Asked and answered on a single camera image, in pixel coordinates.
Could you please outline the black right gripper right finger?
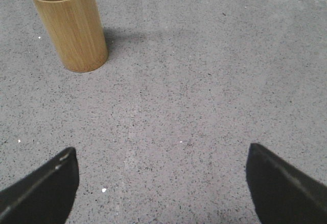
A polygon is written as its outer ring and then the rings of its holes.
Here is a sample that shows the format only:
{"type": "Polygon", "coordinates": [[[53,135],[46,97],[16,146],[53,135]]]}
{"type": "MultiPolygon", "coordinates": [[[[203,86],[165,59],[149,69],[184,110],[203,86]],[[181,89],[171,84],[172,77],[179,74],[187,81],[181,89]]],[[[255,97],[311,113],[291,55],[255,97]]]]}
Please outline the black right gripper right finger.
{"type": "Polygon", "coordinates": [[[246,181],[261,223],[326,223],[326,186],[252,143],[246,181]]]}

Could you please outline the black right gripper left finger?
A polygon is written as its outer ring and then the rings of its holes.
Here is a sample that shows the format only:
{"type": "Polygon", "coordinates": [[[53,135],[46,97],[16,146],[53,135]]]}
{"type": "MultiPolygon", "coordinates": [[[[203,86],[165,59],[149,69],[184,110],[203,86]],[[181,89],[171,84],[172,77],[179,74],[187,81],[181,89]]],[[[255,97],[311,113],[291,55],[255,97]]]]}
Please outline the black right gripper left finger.
{"type": "Polygon", "coordinates": [[[65,223],[78,186],[76,150],[68,147],[1,191],[1,223],[65,223]]]}

